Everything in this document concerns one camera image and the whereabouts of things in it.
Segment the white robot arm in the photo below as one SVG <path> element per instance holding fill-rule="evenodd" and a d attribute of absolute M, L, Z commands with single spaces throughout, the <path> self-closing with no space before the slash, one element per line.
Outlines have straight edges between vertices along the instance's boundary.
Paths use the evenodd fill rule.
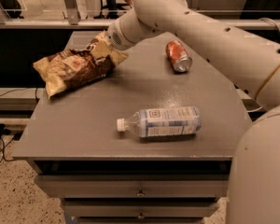
<path fill-rule="evenodd" d="M 280 44 L 190 10 L 180 0 L 133 0 L 110 24 L 116 49 L 169 32 L 206 59 L 266 112 L 232 158 L 227 224 L 280 224 Z"/>

